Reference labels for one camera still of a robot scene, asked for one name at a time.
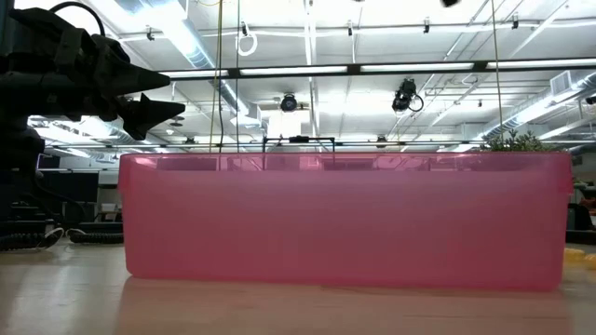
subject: green plant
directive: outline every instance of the green plant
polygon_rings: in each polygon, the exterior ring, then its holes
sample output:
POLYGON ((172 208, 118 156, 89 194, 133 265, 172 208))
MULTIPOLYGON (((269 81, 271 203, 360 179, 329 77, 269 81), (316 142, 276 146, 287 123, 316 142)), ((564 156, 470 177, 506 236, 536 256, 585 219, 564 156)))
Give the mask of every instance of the green plant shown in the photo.
POLYGON ((550 145, 541 142, 529 131, 527 134, 518 136, 518 131, 510 130, 509 138, 503 140, 501 136, 484 138, 486 144, 481 145, 483 152, 550 152, 555 151, 550 145))

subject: plastic storage container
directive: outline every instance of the plastic storage container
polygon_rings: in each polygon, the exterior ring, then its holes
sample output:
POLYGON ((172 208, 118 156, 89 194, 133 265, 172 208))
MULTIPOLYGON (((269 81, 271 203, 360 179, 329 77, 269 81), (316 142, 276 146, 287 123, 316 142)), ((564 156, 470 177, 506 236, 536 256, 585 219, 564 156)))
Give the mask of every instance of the plastic storage container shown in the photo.
POLYGON ((127 154, 138 277, 551 290, 568 154, 127 154))

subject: wooden table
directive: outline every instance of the wooden table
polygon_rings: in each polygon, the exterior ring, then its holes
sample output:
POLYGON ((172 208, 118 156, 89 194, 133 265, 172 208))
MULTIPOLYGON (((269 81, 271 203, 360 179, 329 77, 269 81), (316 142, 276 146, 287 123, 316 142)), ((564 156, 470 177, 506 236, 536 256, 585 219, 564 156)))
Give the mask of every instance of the wooden table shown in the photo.
POLYGON ((0 254, 0 334, 590 334, 596 272, 553 293, 130 278, 122 247, 0 254))

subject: ceiling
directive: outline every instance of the ceiling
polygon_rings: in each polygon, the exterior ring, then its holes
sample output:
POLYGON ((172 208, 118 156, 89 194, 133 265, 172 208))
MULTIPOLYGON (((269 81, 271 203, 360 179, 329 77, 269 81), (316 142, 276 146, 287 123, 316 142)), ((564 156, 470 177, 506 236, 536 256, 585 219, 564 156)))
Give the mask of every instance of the ceiling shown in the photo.
MULTIPOLYGON (((51 7, 59 2, 17 0, 16 6, 51 7)), ((143 39, 148 22, 131 17, 115 0, 81 2, 98 11, 113 38, 136 37, 137 40, 123 42, 133 63, 162 71, 192 68, 181 51, 168 38, 160 35, 158 28, 152 28, 152 32, 161 38, 154 41, 143 39)), ((219 7, 206 4, 215 2, 188 1, 188 18, 201 35, 206 51, 212 58, 217 53, 219 7)), ((186 1, 181 0, 181 3, 185 5, 186 1)), ((305 4, 304 0, 223 0, 222 30, 230 33, 222 38, 223 67, 348 64, 353 62, 353 58, 357 63, 493 60, 496 55, 492 31, 460 33, 445 32, 440 28, 441 25, 463 28, 475 14, 478 15, 474 18, 474 27, 491 28, 492 4, 489 1, 483 7, 483 3, 484 0, 462 0, 454 7, 445 8, 440 0, 314 0, 310 7, 308 1, 305 4), (308 7, 309 16, 305 14, 305 6, 308 7), (258 34, 256 50, 249 56, 240 57, 235 48, 238 17, 247 22, 251 31, 286 33, 291 36, 258 34), (429 33, 423 33, 426 18, 430 22, 429 33), (307 22, 317 34, 331 34, 311 39, 314 40, 312 60, 307 59, 305 52, 304 32, 307 22), (378 30, 381 33, 358 33, 353 41, 348 35, 349 22, 354 30, 381 28, 378 30), (406 28, 413 31, 406 32, 403 26, 409 26, 406 28)), ((497 23, 511 25, 514 13, 521 23, 518 29, 497 31, 496 46, 500 60, 581 58, 596 54, 593 27, 576 24, 596 21, 596 0, 494 0, 494 7, 497 23), (556 20, 545 24, 544 30, 536 29, 553 12, 557 13, 556 20), (523 47, 513 54, 519 46, 523 47)), ((97 32, 90 15, 78 8, 64 9, 61 16, 76 26, 88 29, 90 33, 97 32)), ((250 39, 243 40, 241 46, 245 50, 250 48, 250 39)), ((313 83, 313 115, 318 119, 319 136, 345 141, 375 140, 378 135, 387 135, 390 139, 470 140, 476 133, 466 132, 465 129, 469 127, 463 125, 482 129, 499 118, 499 110, 507 119, 518 112, 516 106, 550 89, 549 80, 557 74, 559 72, 552 71, 500 74, 500 99, 494 74, 319 77, 313 83), (395 126, 398 118, 391 109, 391 102, 406 77, 414 79, 426 104, 421 112, 404 115, 395 126), (475 81, 480 81, 478 87, 468 92, 475 81)), ((261 106, 264 121, 274 114, 280 114, 276 111, 274 99, 283 98, 286 92, 295 93, 296 99, 307 106, 311 102, 311 85, 307 77, 242 79, 229 84, 233 88, 237 86, 244 100, 261 106)), ((179 143, 187 137, 209 142, 211 118, 214 117, 213 141, 219 141, 219 113, 217 106, 214 108, 212 103, 213 87, 207 81, 178 82, 173 95, 172 87, 144 93, 152 100, 187 104, 182 127, 174 128, 166 123, 155 127, 151 131, 154 135, 169 142, 179 143), (168 129, 173 130, 173 133, 169 134, 168 129)), ((312 136, 311 112, 306 108, 295 113, 303 114, 300 117, 303 135, 312 136)), ((539 125, 546 132, 594 116, 596 114, 591 106, 584 103, 580 112, 576 101, 568 101, 553 112, 530 121, 530 124, 539 125)), ((234 141, 236 138, 237 130, 229 122, 230 117, 234 116, 224 106, 225 141, 234 141)), ((258 127, 241 127, 238 131, 240 141, 259 141, 263 136, 258 127)), ((589 122, 565 131, 556 139, 578 137, 592 137, 589 122)), ((439 146, 424 146, 409 150, 438 149, 439 146)))

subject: desk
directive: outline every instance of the desk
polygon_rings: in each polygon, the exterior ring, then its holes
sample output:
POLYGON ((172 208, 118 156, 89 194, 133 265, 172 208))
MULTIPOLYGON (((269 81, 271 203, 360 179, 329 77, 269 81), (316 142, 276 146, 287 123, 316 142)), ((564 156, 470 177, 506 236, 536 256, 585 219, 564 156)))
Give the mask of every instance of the desk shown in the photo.
POLYGON ((569 269, 553 293, 155 281, 129 278, 122 247, 65 241, 43 252, 0 254, 0 297, 3 335, 591 335, 596 329, 596 272, 578 269, 569 269))

